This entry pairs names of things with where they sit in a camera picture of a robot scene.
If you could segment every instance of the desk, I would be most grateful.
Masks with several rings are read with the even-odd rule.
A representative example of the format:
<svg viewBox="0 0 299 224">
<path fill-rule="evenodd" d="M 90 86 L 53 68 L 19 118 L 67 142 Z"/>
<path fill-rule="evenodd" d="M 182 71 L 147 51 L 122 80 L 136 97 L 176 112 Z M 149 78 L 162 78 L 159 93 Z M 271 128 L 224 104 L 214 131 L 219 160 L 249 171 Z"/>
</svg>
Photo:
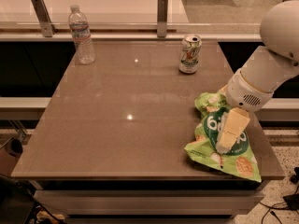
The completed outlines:
<svg viewBox="0 0 299 224">
<path fill-rule="evenodd" d="M 38 23 L 30 0 L 0 0 L 0 23 Z M 70 6 L 78 4 L 89 23 L 156 22 L 157 0 L 44 0 L 50 19 L 67 28 Z M 188 22 L 181 0 L 169 0 L 168 22 Z"/>
<path fill-rule="evenodd" d="M 69 64 L 12 173 L 38 184 L 42 203 L 70 216 L 236 215 L 262 199 L 257 189 L 284 177 L 255 117 L 247 132 L 260 187 L 187 157 L 200 121 L 194 99 L 233 74 L 216 41 L 204 41 L 193 75 L 178 70 L 179 41 L 94 45 L 93 64 Z"/>
</svg>

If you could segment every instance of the white soda can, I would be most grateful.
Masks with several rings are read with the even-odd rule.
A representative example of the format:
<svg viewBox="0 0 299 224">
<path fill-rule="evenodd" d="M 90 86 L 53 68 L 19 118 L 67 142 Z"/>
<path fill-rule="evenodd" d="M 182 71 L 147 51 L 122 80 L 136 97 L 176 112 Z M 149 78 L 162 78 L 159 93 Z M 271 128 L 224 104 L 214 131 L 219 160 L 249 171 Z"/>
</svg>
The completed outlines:
<svg viewBox="0 0 299 224">
<path fill-rule="evenodd" d="M 182 40 L 178 69 L 186 74 L 197 71 L 198 54 L 202 40 L 199 35 L 186 35 Z"/>
</svg>

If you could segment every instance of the snack packet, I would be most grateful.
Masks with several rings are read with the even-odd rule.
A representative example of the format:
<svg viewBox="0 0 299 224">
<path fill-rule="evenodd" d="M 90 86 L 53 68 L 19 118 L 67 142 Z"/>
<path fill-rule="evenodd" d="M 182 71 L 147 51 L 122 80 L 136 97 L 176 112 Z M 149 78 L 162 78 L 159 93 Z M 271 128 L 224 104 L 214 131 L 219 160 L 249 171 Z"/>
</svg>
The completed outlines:
<svg viewBox="0 0 299 224">
<path fill-rule="evenodd" d="M 202 119 L 195 128 L 196 141 L 185 147 L 189 157 L 226 174 L 261 182 L 257 161 L 246 132 L 238 137 L 228 153 L 221 155 L 216 151 L 221 118 L 231 109 L 226 103 L 225 96 L 205 92 L 195 100 L 195 106 L 200 111 Z"/>
</svg>

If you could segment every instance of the clear water bottle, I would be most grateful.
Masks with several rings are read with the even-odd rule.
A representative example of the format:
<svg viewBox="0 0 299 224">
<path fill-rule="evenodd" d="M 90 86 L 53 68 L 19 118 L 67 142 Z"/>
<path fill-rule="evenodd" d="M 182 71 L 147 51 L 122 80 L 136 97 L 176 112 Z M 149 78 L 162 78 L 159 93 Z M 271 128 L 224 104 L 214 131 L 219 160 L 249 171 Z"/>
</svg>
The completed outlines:
<svg viewBox="0 0 299 224">
<path fill-rule="evenodd" d="M 87 19 L 85 15 L 80 12 L 78 5 L 71 6 L 71 11 L 68 23 L 75 43 L 78 60 L 82 64 L 93 63 L 95 54 Z"/>
</svg>

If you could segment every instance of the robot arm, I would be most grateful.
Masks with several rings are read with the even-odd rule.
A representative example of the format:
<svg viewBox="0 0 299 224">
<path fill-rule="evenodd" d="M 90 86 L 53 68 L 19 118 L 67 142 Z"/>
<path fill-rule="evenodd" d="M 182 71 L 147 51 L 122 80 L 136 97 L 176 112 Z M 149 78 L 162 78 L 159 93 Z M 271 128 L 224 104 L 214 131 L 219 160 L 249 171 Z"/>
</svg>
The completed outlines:
<svg viewBox="0 0 299 224">
<path fill-rule="evenodd" d="M 265 47 L 253 52 L 226 87 L 227 103 L 236 113 L 231 116 L 229 112 L 221 124 L 216 145 L 220 153 L 229 151 L 248 125 L 249 116 L 244 111 L 260 110 L 282 83 L 299 75 L 298 25 L 299 1 L 278 4 L 264 16 L 260 34 Z"/>
</svg>

